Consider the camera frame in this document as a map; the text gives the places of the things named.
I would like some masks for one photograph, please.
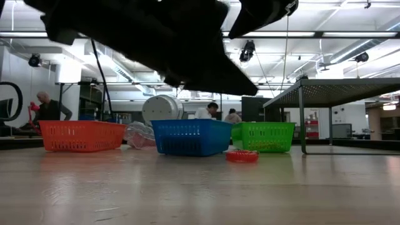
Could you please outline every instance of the green basket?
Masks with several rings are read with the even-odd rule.
[[[290,151],[293,122],[241,122],[232,127],[233,145],[242,150],[262,153]]]

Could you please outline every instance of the person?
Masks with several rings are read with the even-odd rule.
[[[40,120],[60,120],[58,101],[52,100],[44,91],[38,92],[37,100],[42,104],[39,106],[39,110],[35,111],[34,123]],[[73,112],[64,105],[61,105],[61,112],[65,114],[65,121],[70,120],[73,116]]]
[[[208,104],[207,108],[199,108],[195,115],[195,119],[212,119],[213,115],[217,113],[218,105],[215,102]]]
[[[239,115],[236,114],[236,110],[235,109],[230,109],[229,110],[229,115],[227,115],[225,117],[224,121],[228,122],[228,123],[236,124],[236,123],[242,122],[242,119],[240,118]]]

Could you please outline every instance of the orange basket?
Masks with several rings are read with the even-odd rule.
[[[90,153],[118,148],[126,125],[98,121],[39,121],[47,151]]]

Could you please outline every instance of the bald man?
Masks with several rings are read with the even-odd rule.
[[[37,99],[42,104],[40,109],[35,112],[35,118],[33,122],[40,120],[60,120],[58,101],[52,100],[48,93],[40,91],[37,94]],[[66,121],[70,120],[73,116],[73,112],[64,105],[61,105],[61,112],[65,114]]]

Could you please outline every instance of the metal shelf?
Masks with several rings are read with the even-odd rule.
[[[274,97],[267,103],[266,108],[300,108],[300,140],[301,151],[306,151],[306,126],[304,123],[304,108],[329,108],[329,143],[332,139],[332,107],[341,104],[379,96],[400,90],[400,78],[373,79],[302,79],[290,88]]]

